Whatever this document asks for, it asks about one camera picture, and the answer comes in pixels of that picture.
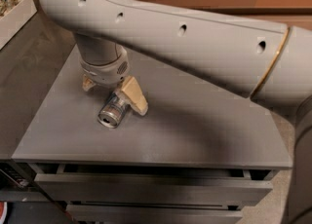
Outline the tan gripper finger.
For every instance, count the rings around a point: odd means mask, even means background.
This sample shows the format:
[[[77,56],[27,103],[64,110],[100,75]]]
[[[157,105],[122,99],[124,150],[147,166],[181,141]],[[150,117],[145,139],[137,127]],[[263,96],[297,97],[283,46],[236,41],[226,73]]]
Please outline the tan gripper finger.
[[[148,103],[134,76],[127,76],[118,86],[117,95],[124,100],[140,116],[144,116],[148,111]]]
[[[85,92],[88,92],[90,89],[92,89],[96,85],[97,84],[92,79],[90,79],[86,74],[83,75],[83,77],[82,77],[82,89]]]

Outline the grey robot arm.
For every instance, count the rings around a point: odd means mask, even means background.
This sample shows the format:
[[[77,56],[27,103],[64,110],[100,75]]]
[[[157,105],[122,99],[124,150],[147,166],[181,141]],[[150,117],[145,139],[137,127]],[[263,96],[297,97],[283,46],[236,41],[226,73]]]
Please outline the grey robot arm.
[[[311,109],[312,32],[137,0],[40,0],[77,34],[107,39],[247,97],[288,119]]]

